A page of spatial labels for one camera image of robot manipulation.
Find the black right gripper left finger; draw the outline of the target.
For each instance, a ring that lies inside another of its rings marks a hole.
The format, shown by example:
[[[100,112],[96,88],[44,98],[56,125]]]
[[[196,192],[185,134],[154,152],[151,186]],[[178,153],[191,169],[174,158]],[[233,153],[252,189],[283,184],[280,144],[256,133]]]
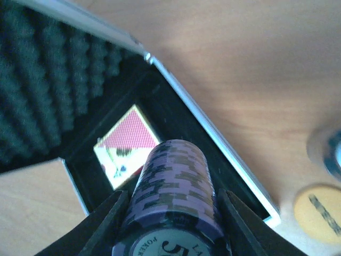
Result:
[[[114,192],[74,229],[37,255],[112,255],[128,203],[126,191]]]

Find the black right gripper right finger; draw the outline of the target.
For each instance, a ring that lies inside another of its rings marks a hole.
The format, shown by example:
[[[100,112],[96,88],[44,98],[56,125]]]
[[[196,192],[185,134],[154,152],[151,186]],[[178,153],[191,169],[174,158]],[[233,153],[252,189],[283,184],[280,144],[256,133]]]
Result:
[[[233,192],[220,189],[217,201],[232,255],[301,255]]]

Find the purple poker chip stack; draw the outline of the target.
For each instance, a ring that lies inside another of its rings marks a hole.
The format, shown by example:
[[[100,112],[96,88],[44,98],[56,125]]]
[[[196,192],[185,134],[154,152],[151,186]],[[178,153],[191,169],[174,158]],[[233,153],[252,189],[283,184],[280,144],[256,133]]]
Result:
[[[141,172],[113,255],[229,255],[207,161],[180,139],[156,146]]]

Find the playing card deck box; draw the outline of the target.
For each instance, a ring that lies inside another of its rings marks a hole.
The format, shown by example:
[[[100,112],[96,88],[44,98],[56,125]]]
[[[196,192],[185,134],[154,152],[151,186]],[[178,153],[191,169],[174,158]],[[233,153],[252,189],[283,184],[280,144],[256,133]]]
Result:
[[[140,172],[160,143],[145,114],[132,105],[93,150],[112,188],[117,190]]]

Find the aluminium poker case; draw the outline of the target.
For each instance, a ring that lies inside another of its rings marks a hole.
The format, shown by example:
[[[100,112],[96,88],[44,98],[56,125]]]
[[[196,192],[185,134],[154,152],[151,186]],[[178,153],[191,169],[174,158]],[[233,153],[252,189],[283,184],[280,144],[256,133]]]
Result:
[[[140,42],[69,1],[1,1],[1,171],[55,158],[86,214],[113,193],[93,150],[132,105],[161,141],[205,154],[215,189],[270,227],[278,207],[176,77]]]

